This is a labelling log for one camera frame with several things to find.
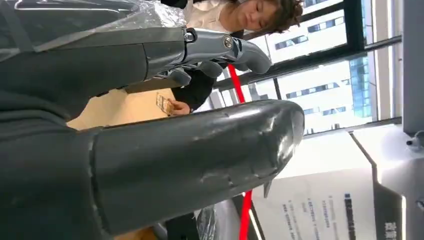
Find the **card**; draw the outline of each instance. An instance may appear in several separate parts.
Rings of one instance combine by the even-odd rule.
[[[156,95],[156,105],[160,108],[160,110],[162,110],[162,112],[166,113],[167,115],[170,116],[172,114],[172,103],[159,93]]]

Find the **screw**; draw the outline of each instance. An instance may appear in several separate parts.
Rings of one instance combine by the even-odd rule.
[[[184,35],[184,40],[186,41],[186,42],[193,42],[194,40],[195,40],[195,37],[193,36],[193,34],[191,34],[190,32],[187,32],[185,35]]]
[[[224,46],[228,49],[233,47],[233,39],[228,35],[224,37]]]

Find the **black cylinder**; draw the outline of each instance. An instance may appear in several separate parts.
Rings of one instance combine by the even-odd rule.
[[[105,224],[118,235],[262,185],[303,132],[303,110],[282,100],[106,128],[94,145]]]

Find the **woman's hand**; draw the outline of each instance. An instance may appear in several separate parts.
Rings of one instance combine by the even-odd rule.
[[[170,103],[172,104],[172,115],[173,116],[182,116],[190,114],[190,107],[187,103],[182,101],[175,101],[172,99],[169,99]]]

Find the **woman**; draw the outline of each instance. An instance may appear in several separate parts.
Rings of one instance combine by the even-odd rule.
[[[301,0],[247,0],[243,3],[229,0],[195,0],[187,24],[188,28],[208,29],[232,33],[243,38],[244,30],[262,34],[282,33],[299,24],[303,13]],[[187,0],[162,0],[163,4],[184,8]],[[185,115],[200,107],[211,94],[216,78],[201,71],[187,71],[191,82],[184,88],[173,88],[177,101],[174,115]]]

